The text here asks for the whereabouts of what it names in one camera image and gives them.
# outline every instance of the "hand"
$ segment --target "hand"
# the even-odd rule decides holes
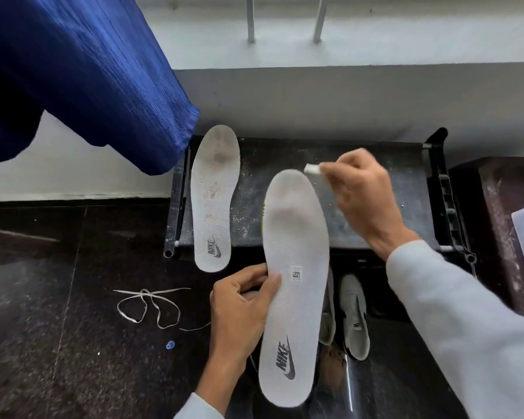
[[[388,172],[364,148],[320,164],[349,225],[378,256],[389,255],[406,242],[419,239],[405,227]]]
[[[279,275],[268,278],[267,273],[266,263],[245,267],[217,281],[210,294],[210,356],[196,394],[221,415],[264,332],[268,308],[281,284]],[[242,294],[258,285],[258,292]]]

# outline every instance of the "white sneaker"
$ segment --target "white sneaker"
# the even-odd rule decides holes
[[[341,280],[340,307],[345,312],[345,348],[355,359],[365,360],[370,348],[367,303],[363,287],[355,275],[345,275]]]
[[[324,303],[322,304],[322,317],[320,319],[320,333],[318,340],[323,345],[330,345],[336,335],[336,318],[334,310],[334,276],[332,268],[328,267],[328,282],[324,292]]]

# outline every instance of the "dark floor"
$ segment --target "dark floor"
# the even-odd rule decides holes
[[[218,274],[200,272],[193,262],[166,260],[167,211],[168,203],[0,207],[0,418],[170,418],[182,407],[207,358],[210,328],[161,330],[151,305],[144,321],[134,324],[118,314],[116,304],[125,296],[113,290],[190,287],[170,298],[182,311],[180,325],[195,328],[210,320],[213,282],[259,261],[261,253],[235,255]],[[335,270],[342,270],[350,259],[336,262]],[[377,298],[375,316],[380,316],[380,304],[389,304],[390,296],[380,288],[382,278],[370,279],[383,271],[367,273],[365,290],[386,294]],[[175,320],[174,308],[163,302],[160,307],[162,324]],[[142,309],[136,299],[125,306],[136,318]],[[367,361],[358,363],[340,352],[322,354],[307,415],[465,417],[412,324],[375,317],[369,328]],[[176,343],[173,350],[165,348],[170,340]],[[345,394],[322,390],[333,355],[347,364],[347,375],[339,379],[347,379],[349,402]],[[249,371],[228,417],[265,417]],[[337,391],[345,392],[344,387],[338,384]],[[335,400],[332,407],[330,400]],[[337,400],[344,405],[338,407]],[[340,408],[343,413],[327,413]]]

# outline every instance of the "shoelace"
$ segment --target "shoelace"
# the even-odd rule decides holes
[[[180,322],[180,308],[174,302],[169,300],[167,297],[162,297],[159,294],[172,293],[174,291],[180,291],[182,289],[191,289],[191,288],[174,288],[174,289],[165,289],[163,291],[149,291],[149,290],[144,288],[144,289],[140,290],[140,292],[124,291],[122,289],[115,289],[113,291],[115,291],[116,293],[131,294],[130,297],[126,297],[124,300],[120,300],[118,302],[118,304],[117,304],[117,310],[121,314],[122,317],[124,317],[125,319],[129,320],[130,322],[134,322],[135,324],[139,324],[141,321],[144,320],[144,317],[146,317],[146,313],[147,313],[147,302],[146,302],[146,300],[144,300],[144,297],[149,297],[151,299],[151,302],[153,303],[153,305],[157,309],[157,327],[159,329],[167,329],[167,328],[170,328],[171,326],[177,325]],[[143,315],[142,315],[142,317],[141,317],[141,319],[139,321],[135,320],[133,317],[127,316],[126,313],[123,312],[121,310],[121,308],[120,308],[120,305],[121,305],[122,302],[125,302],[126,300],[130,300],[130,299],[133,299],[133,298],[140,298],[142,303],[144,303],[144,305],[145,305],[144,313],[143,313]],[[159,298],[161,300],[164,300],[164,301],[166,301],[168,303],[171,303],[173,306],[176,307],[176,310],[178,311],[178,314],[177,314],[177,317],[176,317],[176,322],[174,324],[170,324],[170,325],[167,325],[167,326],[161,326],[159,324],[159,320],[161,318],[161,309],[159,308],[157,303],[154,301],[154,298]],[[194,329],[179,328],[179,329],[181,331],[187,331],[187,332],[189,332],[189,331],[198,331],[200,329],[205,328],[209,324],[211,324],[211,322],[208,322],[207,324],[205,324],[204,326],[201,326],[200,328],[194,328]]]

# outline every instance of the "white sleeve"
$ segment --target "white sleeve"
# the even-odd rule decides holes
[[[175,419],[224,419],[224,417],[198,394],[192,393]]]
[[[524,317],[424,241],[398,247],[386,272],[469,417],[524,418]]]

